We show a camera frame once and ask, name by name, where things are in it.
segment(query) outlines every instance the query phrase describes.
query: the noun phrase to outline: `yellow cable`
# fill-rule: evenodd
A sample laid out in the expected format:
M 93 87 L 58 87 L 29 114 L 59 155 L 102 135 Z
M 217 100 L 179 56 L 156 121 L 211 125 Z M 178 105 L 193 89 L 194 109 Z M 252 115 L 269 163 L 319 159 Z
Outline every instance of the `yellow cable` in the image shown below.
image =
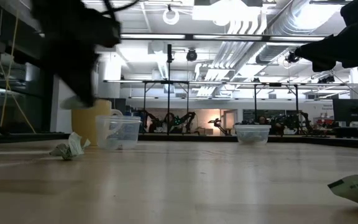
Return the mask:
M 13 36 L 13 43 L 12 43 L 12 51 L 11 51 L 11 62 L 9 64 L 9 70 L 8 70 L 8 74 L 6 75 L 5 71 L 4 71 L 4 67 L 2 65 L 1 59 L 0 59 L 0 68 L 2 71 L 2 74 L 4 75 L 5 81 L 6 81 L 6 89 L 5 89 L 5 100 L 4 100 L 4 105 L 3 105 L 3 109 L 2 109 L 2 117 L 1 117 L 1 126 L 2 126 L 2 122 L 3 122 L 3 116 L 4 116 L 4 110 L 6 107 L 6 100 L 7 100 L 7 91 L 11 91 L 11 86 L 9 85 L 9 76 L 11 74 L 11 66 L 12 66 L 12 62 L 13 62 L 13 53 L 14 53 L 14 46 L 15 46 L 15 41 L 16 41 L 16 34 L 17 34 L 17 25 L 19 23 L 19 16 L 18 16 L 18 9 L 16 9 L 16 24 L 15 24 L 15 30 L 14 30 L 14 36 Z M 13 100 L 15 101 L 19 111 L 22 113 L 25 121 L 27 122 L 27 124 L 30 126 L 31 130 L 33 131 L 34 134 L 36 134 L 34 128 L 32 127 L 32 125 L 30 124 L 30 121 L 27 119 L 27 116 L 24 114 L 22 108 L 20 107 L 19 103 L 16 100 L 16 97 L 12 95 Z

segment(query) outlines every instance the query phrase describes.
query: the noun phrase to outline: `plastic bowl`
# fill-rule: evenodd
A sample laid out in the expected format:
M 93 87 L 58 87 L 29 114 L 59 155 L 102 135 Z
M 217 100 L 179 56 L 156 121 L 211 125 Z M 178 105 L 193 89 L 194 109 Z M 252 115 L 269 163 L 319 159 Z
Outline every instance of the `plastic bowl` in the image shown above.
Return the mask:
M 270 125 L 235 125 L 237 139 L 241 144 L 265 145 L 269 138 Z
M 97 116 L 98 146 L 103 149 L 133 149 L 139 135 L 140 117 Z

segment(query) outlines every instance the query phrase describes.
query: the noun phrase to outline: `wooden table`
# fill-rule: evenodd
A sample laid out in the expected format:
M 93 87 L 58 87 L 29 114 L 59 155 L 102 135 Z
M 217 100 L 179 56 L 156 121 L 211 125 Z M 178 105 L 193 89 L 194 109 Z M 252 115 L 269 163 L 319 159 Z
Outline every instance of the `wooden table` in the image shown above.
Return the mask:
M 327 187 L 358 174 L 358 149 L 140 142 L 65 162 L 57 143 L 0 145 L 0 223 L 358 223 Z

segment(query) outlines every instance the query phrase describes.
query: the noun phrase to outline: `computer monitor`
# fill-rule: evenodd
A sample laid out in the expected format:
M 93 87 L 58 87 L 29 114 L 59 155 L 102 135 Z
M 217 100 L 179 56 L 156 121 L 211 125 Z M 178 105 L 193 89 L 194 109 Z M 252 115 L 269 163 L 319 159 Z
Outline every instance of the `computer monitor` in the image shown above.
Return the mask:
M 358 100 L 333 99 L 335 121 L 345 121 L 350 126 L 358 121 Z

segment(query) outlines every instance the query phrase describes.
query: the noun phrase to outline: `yellow container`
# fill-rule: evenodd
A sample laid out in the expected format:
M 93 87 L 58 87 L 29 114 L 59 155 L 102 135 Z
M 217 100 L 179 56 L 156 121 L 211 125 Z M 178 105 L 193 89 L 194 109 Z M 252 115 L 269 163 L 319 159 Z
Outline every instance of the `yellow container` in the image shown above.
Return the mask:
M 111 102 L 108 100 L 96 100 L 94 107 L 90 109 L 72 110 L 71 127 L 73 131 L 82 136 L 81 144 L 89 139 L 91 146 L 98 145 L 96 133 L 96 116 L 111 115 Z

